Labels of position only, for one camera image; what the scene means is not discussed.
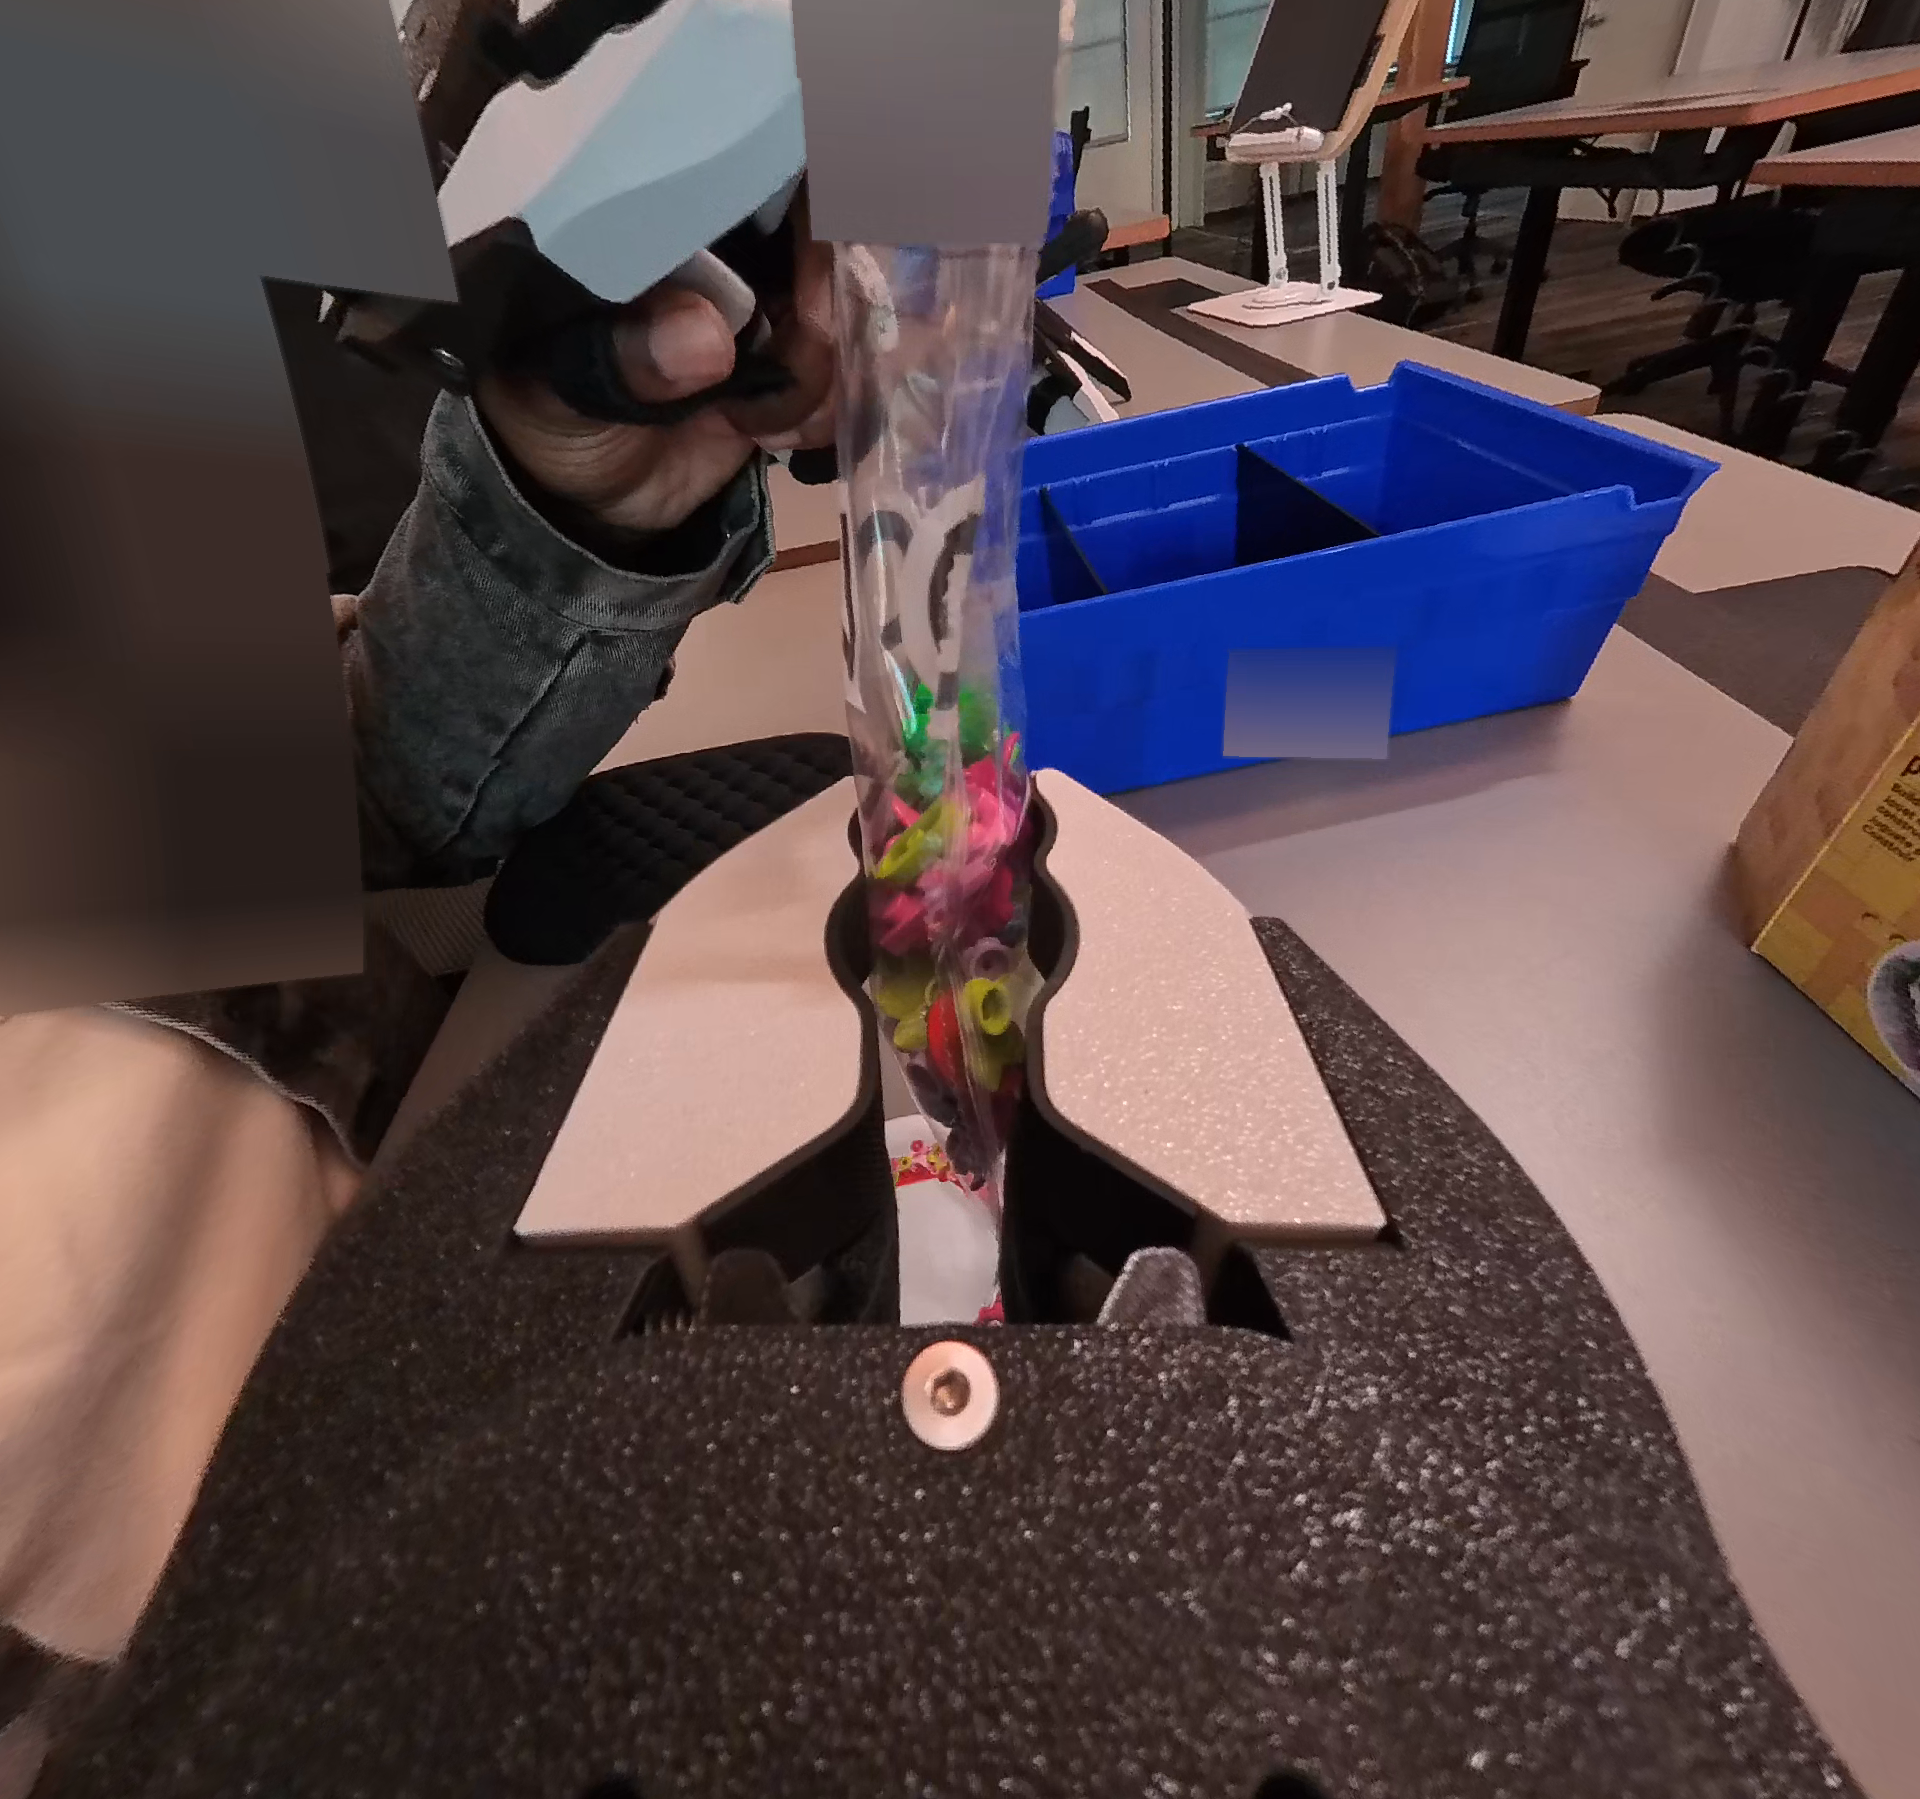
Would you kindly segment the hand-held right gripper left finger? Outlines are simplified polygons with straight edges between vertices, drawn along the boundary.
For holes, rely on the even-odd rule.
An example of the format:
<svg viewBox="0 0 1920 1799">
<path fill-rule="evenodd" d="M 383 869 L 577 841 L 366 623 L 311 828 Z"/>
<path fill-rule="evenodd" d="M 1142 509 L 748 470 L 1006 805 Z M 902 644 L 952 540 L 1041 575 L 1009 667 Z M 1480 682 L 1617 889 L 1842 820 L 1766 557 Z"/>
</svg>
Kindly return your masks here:
<svg viewBox="0 0 1920 1799">
<path fill-rule="evenodd" d="M 852 794 L 820 794 L 664 904 L 517 1238 L 707 1250 L 713 1214 L 853 1109 L 861 1009 L 829 959 L 858 874 L 852 820 Z"/>
</svg>

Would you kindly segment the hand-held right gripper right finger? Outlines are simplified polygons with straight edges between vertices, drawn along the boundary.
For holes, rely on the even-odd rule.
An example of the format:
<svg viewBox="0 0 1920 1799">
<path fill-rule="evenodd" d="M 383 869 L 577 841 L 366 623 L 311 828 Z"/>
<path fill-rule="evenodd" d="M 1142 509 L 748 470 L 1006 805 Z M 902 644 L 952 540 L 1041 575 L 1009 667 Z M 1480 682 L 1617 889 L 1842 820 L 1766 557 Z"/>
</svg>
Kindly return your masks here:
<svg viewBox="0 0 1920 1799">
<path fill-rule="evenodd" d="M 1065 770 L 1037 865 L 1070 916 L 1037 1011 L 1034 1098 L 1121 1171 L 1252 1243 L 1372 1241 L 1376 1187 L 1248 906 Z"/>
</svg>

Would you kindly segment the clear printed plastic bag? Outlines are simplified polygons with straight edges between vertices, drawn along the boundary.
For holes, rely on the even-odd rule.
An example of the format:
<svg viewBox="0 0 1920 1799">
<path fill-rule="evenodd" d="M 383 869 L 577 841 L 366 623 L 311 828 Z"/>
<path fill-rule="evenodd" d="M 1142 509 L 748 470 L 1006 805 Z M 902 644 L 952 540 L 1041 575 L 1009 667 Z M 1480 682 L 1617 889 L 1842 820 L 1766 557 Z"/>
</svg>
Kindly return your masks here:
<svg viewBox="0 0 1920 1799">
<path fill-rule="evenodd" d="M 992 1203 L 1037 990 L 1016 593 L 1029 264 L 1020 247 L 833 253 L 869 992 L 955 1171 Z"/>
</svg>

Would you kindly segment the blue plastic bin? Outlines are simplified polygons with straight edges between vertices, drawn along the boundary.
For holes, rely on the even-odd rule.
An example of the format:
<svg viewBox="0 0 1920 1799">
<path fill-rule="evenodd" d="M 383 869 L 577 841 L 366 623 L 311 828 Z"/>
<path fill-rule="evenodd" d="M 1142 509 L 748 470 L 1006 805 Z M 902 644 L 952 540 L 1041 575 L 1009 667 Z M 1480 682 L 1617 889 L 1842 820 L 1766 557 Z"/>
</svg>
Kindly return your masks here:
<svg viewBox="0 0 1920 1799">
<path fill-rule="evenodd" d="M 1236 445 L 1381 536 L 1235 562 Z M 1415 363 L 1031 441 L 1029 758 L 1117 794 L 1564 702 L 1712 470 Z M 1049 604 L 1040 487 L 1108 596 Z"/>
</svg>

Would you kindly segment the person's left forearm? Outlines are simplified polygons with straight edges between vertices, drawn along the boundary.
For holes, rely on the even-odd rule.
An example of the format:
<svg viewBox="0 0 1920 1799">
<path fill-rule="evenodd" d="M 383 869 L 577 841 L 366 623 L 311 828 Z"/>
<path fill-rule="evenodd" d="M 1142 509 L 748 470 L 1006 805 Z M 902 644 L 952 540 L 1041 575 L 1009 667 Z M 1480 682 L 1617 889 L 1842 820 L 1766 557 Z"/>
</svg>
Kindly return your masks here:
<svg viewBox="0 0 1920 1799">
<path fill-rule="evenodd" d="M 758 455 L 608 557 L 556 527 L 463 395 L 339 623 L 368 891 L 468 884 L 568 805 L 664 694 L 686 630 L 775 559 Z"/>
</svg>

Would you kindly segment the person's left hand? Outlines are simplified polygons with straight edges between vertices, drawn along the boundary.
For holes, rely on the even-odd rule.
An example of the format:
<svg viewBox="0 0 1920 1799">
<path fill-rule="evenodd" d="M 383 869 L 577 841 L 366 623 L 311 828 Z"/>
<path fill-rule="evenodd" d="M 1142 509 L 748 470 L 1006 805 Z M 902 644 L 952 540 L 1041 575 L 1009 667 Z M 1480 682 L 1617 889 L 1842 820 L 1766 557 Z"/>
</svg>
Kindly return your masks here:
<svg viewBox="0 0 1920 1799">
<path fill-rule="evenodd" d="M 703 393 L 735 363 L 722 310 L 675 282 L 614 316 L 613 348 L 637 400 Z M 499 456 L 546 495 L 556 527 L 586 541 L 625 541 L 677 528 L 766 450 L 833 445 L 839 339 L 829 243 L 801 238 L 793 300 L 771 320 L 771 356 L 795 381 L 786 393 L 704 405 L 667 425 L 586 418 L 524 374 L 484 374 L 474 408 Z"/>
</svg>

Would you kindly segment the black mesh pad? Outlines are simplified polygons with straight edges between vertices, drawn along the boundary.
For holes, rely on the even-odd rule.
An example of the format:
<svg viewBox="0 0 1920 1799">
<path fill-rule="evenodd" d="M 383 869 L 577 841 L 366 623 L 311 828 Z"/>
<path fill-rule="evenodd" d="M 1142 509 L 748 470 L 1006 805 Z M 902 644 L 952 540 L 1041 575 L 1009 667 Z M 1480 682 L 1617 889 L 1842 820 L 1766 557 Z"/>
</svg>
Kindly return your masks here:
<svg viewBox="0 0 1920 1799">
<path fill-rule="evenodd" d="M 505 857 L 484 909 L 510 960 L 573 966 L 747 838 L 852 772 L 846 733 L 661 756 L 581 783 Z"/>
</svg>

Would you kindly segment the small blue storage bin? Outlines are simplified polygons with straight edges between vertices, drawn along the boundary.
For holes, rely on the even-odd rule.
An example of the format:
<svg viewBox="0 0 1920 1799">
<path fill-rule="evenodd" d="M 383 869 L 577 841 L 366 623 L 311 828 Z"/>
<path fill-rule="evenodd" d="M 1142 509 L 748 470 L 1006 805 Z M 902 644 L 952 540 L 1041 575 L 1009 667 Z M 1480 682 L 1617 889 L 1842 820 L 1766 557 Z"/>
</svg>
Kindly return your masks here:
<svg viewBox="0 0 1920 1799">
<path fill-rule="evenodd" d="M 1049 215 L 1043 228 L 1043 270 L 1041 279 L 1037 284 L 1037 298 L 1060 298 L 1067 294 L 1076 284 L 1076 264 L 1060 264 L 1058 270 L 1047 270 L 1047 248 L 1051 242 L 1070 225 L 1070 219 L 1076 212 L 1076 177 L 1078 177 L 1078 159 L 1076 159 L 1076 144 L 1073 131 L 1058 129 L 1051 133 L 1051 188 L 1049 188 Z"/>
</svg>

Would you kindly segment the black bin divider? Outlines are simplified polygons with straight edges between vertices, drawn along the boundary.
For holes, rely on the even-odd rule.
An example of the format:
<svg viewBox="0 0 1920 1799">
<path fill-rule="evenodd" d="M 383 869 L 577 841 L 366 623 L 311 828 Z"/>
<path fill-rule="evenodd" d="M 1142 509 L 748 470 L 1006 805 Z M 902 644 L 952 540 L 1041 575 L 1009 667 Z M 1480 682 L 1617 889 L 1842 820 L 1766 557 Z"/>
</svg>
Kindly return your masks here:
<svg viewBox="0 0 1920 1799">
<path fill-rule="evenodd" d="M 1049 564 L 1049 604 L 1081 604 L 1108 596 L 1108 585 L 1090 559 L 1081 533 L 1070 527 L 1051 490 L 1040 487 L 1043 557 Z"/>
<path fill-rule="evenodd" d="M 1381 532 L 1252 445 L 1236 445 L 1235 562 L 1290 559 Z"/>
</svg>

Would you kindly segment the white folding stand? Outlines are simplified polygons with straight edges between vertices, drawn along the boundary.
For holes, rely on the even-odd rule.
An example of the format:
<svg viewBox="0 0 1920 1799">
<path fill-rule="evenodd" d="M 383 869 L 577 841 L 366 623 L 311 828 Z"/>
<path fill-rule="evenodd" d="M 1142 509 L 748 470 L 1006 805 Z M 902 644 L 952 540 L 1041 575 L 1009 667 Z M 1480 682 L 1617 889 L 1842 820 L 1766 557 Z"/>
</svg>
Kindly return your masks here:
<svg viewBox="0 0 1920 1799">
<path fill-rule="evenodd" d="M 1320 129 L 1301 124 L 1290 103 L 1267 107 L 1248 124 L 1235 124 L 1227 142 L 1227 159 L 1257 166 L 1267 234 L 1267 282 L 1243 293 L 1195 298 L 1189 314 L 1220 324 L 1267 328 L 1381 300 L 1381 293 L 1357 291 L 1343 279 L 1338 153 L 1328 147 L 1328 136 Z M 1313 163 L 1317 172 L 1313 279 L 1289 274 L 1281 192 L 1281 174 L 1289 163 Z"/>
</svg>

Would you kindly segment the yellow cardboard box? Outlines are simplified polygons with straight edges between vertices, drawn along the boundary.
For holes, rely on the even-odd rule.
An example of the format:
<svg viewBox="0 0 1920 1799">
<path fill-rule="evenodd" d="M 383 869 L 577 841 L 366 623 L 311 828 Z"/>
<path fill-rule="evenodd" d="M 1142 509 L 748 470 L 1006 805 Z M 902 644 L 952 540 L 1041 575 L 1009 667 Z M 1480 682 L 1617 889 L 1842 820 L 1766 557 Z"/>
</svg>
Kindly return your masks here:
<svg viewBox="0 0 1920 1799">
<path fill-rule="evenodd" d="M 1919 1091 L 1919 557 L 1745 815 L 1735 889 L 1754 954 Z"/>
</svg>

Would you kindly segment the black office chair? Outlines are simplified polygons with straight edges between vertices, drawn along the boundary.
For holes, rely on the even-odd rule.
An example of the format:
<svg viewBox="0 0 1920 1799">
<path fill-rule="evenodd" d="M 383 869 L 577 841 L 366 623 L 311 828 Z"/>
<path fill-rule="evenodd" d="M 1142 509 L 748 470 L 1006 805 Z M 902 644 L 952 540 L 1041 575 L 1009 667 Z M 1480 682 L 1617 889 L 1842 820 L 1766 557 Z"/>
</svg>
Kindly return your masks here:
<svg viewBox="0 0 1920 1799">
<path fill-rule="evenodd" d="M 1633 228 L 1621 260 L 1663 279 L 1653 298 L 1695 293 L 1699 302 L 1681 343 L 1633 360 L 1610 393 L 1636 395 L 1705 373 L 1730 416 L 1740 374 L 1775 365 L 1772 339 L 1759 330 L 1761 306 L 1790 302 L 1821 264 L 1838 270 L 1848 302 L 1860 274 L 1878 270 L 1885 242 L 1899 234 L 1885 203 L 1842 190 L 1752 192 Z"/>
<path fill-rule="evenodd" d="M 1448 124 L 1501 116 L 1532 103 L 1569 97 L 1582 64 L 1574 45 L 1590 0 L 1474 0 L 1470 25 L 1459 55 L 1459 73 L 1469 77 L 1442 109 Z M 1456 149 L 1428 144 L 1417 172 L 1439 181 L 1442 192 L 1462 194 L 1462 230 L 1442 251 L 1456 260 L 1466 300 L 1480 298 L 1478 284 L 1478 206 L 1484 185 L 1466 185 L 1452 172 Z"/>
</svg>

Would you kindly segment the wooden top office desk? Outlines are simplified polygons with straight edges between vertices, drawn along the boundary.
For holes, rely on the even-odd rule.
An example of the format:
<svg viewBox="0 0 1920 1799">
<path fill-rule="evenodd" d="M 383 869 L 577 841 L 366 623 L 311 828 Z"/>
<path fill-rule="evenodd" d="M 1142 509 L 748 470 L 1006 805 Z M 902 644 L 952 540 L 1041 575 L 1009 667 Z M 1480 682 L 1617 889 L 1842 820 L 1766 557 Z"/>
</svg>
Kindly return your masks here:
<svg viewBox="0 0 1920 1799">
<path fill-rule="evenodd" d="M 1528 206 L 1493 348 L 1520 360 L 1545 279 L 1559 192 L 1603 180 L 1582 138 L 1656 136 L 1645 153 L 1653 185 L 1793 185 L 1827 192 L 1790 320 L 1749 408 L 1744 440 L 1776 456 L 1853 298 L 1867 251 L 1899 251 L 1902 279 L 1845 381 L 1821 467 L 1867 467 L 1915 374 L 1915 89 L 1919 45 L 1842 50 L 1827 59 L 1696 72 L 1640 97 L 1570 94 L 1487 117 L 1448 121 L 1439 149 L 1491 151 L 1520 161 Z"/>
</svg>

